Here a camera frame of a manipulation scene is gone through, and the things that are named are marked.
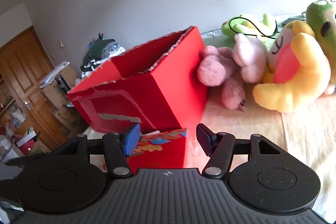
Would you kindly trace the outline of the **pink plush toy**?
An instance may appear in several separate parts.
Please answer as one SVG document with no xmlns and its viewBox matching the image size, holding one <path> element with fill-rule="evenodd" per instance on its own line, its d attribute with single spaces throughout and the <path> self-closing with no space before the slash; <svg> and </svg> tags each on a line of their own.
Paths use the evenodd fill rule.
<svg viewBox="0 0 336 224">
<path fill-rule="evenodd" d="M 233 49 L 206 46 L 197 77 L 207 87 L 222 88 L 221 102 L 224 107 L 244 111 L 244 84 L 261 81 L 266 71 L 267 49 L 256 37 L 236 34 L 234 41 Z"/>
</svg>

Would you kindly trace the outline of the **brown cardboard box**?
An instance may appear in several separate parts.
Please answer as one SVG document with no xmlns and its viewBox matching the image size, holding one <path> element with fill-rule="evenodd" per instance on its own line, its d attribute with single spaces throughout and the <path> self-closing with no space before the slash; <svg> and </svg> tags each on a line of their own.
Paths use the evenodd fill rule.
<svg viewBox="0 0 336 224">
<path fill-rule="evenodd" d="M 60 109 L 69 104 L 67 92 L 75 86 L 77 74 L 69 62 L 62 62 L 43 80 L 40 89 L 45 98 L 56 108 Z"/>
</svg>

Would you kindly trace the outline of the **black thermos bottle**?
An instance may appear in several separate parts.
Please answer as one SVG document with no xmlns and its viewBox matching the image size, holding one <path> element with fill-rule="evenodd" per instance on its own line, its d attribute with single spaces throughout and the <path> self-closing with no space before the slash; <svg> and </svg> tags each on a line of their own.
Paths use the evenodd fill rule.
<svg viewBox="0 0 336 224">
<path fill-rule="evenodd" d="M 55 81 L 57 82 L 64 94 L 67 94 L 70 91 L 70 86 L 67 84 L 66 80 L 63 78 L 62 75 L 56 76 Z"/>
</svg>

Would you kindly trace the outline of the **pile of folded clothes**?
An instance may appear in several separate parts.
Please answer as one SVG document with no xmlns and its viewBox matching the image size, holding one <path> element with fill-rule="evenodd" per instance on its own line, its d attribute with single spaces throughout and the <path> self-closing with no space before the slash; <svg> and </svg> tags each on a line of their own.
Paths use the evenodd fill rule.
<svg viewBox="0 0 336 224">
<path fill-rule="evenodd" d="M 84 55 L 80 66 L 81 79 L 89 76 L 102 63 L 124 52 L 125 48 L 120 46 L 115 39 L 105 39 L 104 34 L 99 33 L 97 39 L 92 39 L 88 46 L 88 51 Z"/>
</svg>

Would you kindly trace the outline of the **yellow duck plush toy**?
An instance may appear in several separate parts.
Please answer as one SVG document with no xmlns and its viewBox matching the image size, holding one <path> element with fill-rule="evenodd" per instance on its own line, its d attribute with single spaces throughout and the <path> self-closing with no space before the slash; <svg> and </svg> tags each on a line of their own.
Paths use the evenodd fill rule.
<svg viewBox="0 0 336 224">
<path fill-rule="evenodd" d="M 252 94 L 259 106 L 269 110 L 294 112 L 332 87 L 329 61 L 305 21 L 284 26 L 269 50 L 267 68 Z"/>
</svg>

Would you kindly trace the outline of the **green bed sheet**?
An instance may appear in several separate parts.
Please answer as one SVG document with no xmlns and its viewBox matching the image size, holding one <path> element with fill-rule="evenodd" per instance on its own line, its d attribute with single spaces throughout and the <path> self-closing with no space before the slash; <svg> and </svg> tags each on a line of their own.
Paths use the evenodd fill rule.
<svg viewBox="0 0 336 224">
<path fill-rule="evenodd" d="M 201 37 L 206 46 L 228 47 L 231 49 L 234 47 L 234 40 L 224 35 L 221 28 L 203 32 Z"/>
</svg>

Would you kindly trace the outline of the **wooden door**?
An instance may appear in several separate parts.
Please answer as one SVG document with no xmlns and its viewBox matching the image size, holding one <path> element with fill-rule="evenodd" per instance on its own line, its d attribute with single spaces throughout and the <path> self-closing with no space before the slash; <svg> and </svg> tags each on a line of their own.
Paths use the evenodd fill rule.
<svg viewBox="0 0 336 224">
<path fill-rule="evenodd" d="M 33 26 L 1 47 L 1 75 L 39 139 L 51 150 L 68 140 L 40 88 L 53 68 Z"/>
</svg>

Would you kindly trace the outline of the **large red cardboard box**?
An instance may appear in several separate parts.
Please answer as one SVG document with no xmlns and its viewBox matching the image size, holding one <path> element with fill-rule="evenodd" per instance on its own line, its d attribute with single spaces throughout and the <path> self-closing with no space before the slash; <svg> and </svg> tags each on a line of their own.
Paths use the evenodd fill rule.
<svg viewBox="0 0 336 224">
<path fill-rule="evenodd" d="M 197 77 L 204 47 L 195 26 L 151 40 L 104 62 L 68 98 L 101 133 L 122 132 L 132 123 L 142 133 L 193 130 L 207 102 Z"/>
</svg>

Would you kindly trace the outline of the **wooden shelf with clutter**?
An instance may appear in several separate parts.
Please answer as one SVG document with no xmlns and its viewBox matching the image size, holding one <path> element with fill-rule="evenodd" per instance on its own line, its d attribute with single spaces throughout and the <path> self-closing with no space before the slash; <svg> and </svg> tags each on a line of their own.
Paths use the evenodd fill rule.
<svg viewBox="0 0 336 224">
<path fill-rule="evenodd" d="M 11 154 L 29 154 L 38 141 L 38 133 L 1 78 L 1 161 Z"/>
</svg>

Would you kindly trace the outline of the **green frog plush toy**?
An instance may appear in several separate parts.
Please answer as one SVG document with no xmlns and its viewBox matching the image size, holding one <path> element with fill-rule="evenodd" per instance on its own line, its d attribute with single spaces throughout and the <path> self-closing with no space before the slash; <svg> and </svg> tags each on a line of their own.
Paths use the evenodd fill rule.
<svg viewBox="0 0 336 224">
<path fill-rule="evenodd" d="M 244 34 L 265 41 L 277 33 L 277 23 L 275 18 L 268 13 L 262 15 L 262 20 L 253 15 L 241 14 L 224 22 L 221 30 L 222 34 L 229 38 L 234 38 L 236 34 Z"/>
</svg>

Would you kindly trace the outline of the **red patterned gift box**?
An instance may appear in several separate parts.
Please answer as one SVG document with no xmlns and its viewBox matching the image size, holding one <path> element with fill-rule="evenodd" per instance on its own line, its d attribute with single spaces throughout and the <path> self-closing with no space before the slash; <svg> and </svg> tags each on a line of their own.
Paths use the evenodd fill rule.
<svg viewBox="0 0 336 224">
<path fill-rule="evenodd" d="M 142 135 L 128 156 L 133 174 L 139 169 L 177 169 L 186 166 L 187 129 Z"/>
</svg>

